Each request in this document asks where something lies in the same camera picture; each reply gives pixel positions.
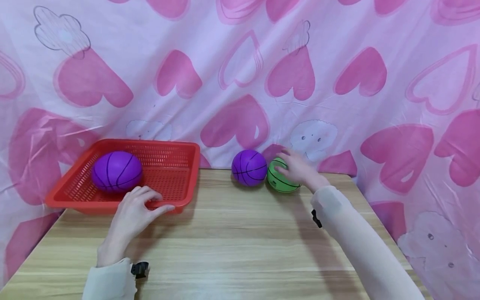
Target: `white sleeve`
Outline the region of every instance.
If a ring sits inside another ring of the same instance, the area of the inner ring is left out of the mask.
[[[82,300],[133,300],[137,288],[131,270],[129,258],[107,267],[91,268]]]
[[[370,299],[425,299],[384,241],[339,190],[320,188],[312,197],[312,206],[357,271]]]

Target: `wooden table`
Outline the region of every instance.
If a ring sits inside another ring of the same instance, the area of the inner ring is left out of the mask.
[[[431,299],[350,177],[326,174]],[[137,299],[368,299],[339,245],[317,228],[310,192],[243,188],[226,170],[201,170],[196,198],[162,216],[127,250],[151,266]],[[112,216],[67,210],[0,293],[0,300],[78,300]]]

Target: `hand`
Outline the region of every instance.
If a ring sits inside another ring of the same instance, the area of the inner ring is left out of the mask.
[[[276,166],[275,170],[288,180],[305,185],[312,193],[323,186],[330,185],[325,176],[319,174],[307,164],[303,156],[293,150],[284,148],[276,156],[283,159],[288,168]]]
[[[175,207],[164,205],[148,210],[145,203],[149,200],[162,200],[162,195],[151,188],[137,186],[128,192],[120,202],[113,217],[108,235],[98,248],[97,267],[115,264],[124,258],[128,244],[152,221]]]

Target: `red plastic basket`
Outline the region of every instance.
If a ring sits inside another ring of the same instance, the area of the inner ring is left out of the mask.
[[[91,169],[95,161],[112,151],[132,153],[142,163],[140,185],[160,192],[161,202],[148,202],[154,209],[174,205],[181,213],[193,197],[200,165],[200,147],[195,143],[105,139],[93,144],[57,182],[46,198],[55,208],[71,208],[90,215],[114,214],[124,194],[109,194],[95,187]]]

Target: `ball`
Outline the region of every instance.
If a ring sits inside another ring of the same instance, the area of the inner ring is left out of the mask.
[[[95,162],[92,181],[104,192],[129,192],[138,185],[142,174],[142,164],[135,155],[115,151]]]
[[[245,186],[256,186],[265,180],[267,161],[255,150],[243,150],[233,158],[232,174]]]
[[[287,164],[285,161],[279,157],[272,160],[272,162],[268,165],[268,174],[267,174],[267,181],[270,183],[272,188],[278,192],[293,192],[296,191],[301,185],[291,182],[285,178],[282,174],[278,173],[275,170],[276,166],[280,166],[282,168],[287,168]]]

